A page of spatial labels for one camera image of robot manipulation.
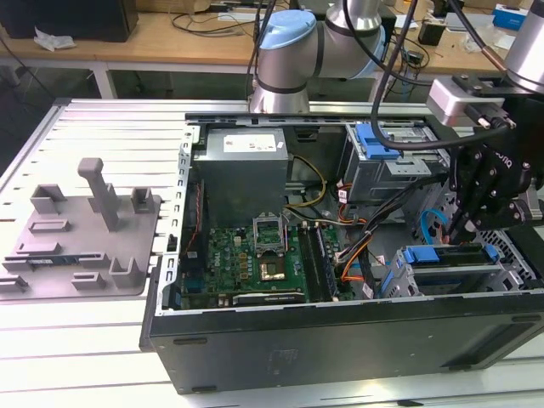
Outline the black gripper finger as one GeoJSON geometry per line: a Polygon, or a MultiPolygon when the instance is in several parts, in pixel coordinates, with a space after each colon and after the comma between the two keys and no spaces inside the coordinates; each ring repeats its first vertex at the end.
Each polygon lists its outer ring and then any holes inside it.
{"type": "Polygon", "coordinates": [[[485,144],[453,148],[450,155],[450,190],[455,193],[456,210],[447,226],[450,244],[457,245],[475,237],[476,221],[488,195],[495,169],[489,167],[490,150],[485,144]]]}
{"type": "Polygon", "coordinates": [[[453,215],[453,242],[472,241],[479,231],[502,230],[531,220],[527,205],[494,186],[458,186],[453,215]]]}

